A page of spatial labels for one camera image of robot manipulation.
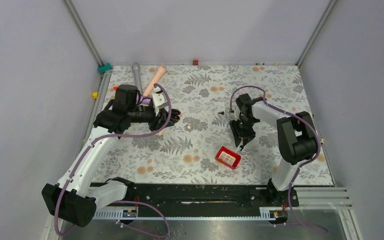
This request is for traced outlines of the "black glossy earbud charging case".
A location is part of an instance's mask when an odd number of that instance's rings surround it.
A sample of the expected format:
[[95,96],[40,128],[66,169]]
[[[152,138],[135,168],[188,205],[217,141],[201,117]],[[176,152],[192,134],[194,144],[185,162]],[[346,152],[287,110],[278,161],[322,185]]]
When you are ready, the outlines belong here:
[[169,116],[169,114],[167,113],[165,116],[164,116],[164,123],[167,122],[168,123],[168,120],[167,119],[170,119],[171,116]]

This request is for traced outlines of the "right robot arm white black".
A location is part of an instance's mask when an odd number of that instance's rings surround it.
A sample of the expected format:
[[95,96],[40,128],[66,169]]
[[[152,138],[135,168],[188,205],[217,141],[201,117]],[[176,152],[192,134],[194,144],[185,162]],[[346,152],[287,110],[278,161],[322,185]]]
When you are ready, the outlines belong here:
[[265,122],[276,129],[281,162],[262,196],[273,206],[291,203],[290,195],[300,168],[305,162],[317,158],[321,151],[321,141],[311,115],[306,111],[282,110],[264,97],[251,98],[247,93],[241,94],[235,104],[232,109],[234,119],[229,126],[236,147],[243,149],[256,137],[256,123]]

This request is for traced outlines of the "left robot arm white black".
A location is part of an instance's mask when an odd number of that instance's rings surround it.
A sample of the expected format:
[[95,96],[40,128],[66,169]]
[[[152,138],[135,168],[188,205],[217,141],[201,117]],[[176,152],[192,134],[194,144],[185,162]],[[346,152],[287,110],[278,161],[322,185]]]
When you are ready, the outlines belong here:
[[96,210],[119,201],[128,206],[135,200],[135,192],[122,180],[112,180],[94,190],[89,187],[104,156],[119,139],[133,138],[125,131],[133,123],[147,123],[150,137],[179,121],[180,111],[174,109],[167,91],[158,83],[153,85],[150,103],[143,103],[135,85],[121,84],[111,99],[99,112],[86,143],[66,173],[55,184],[47,183],[42,196],[54,227],[59,220],[85,227]]

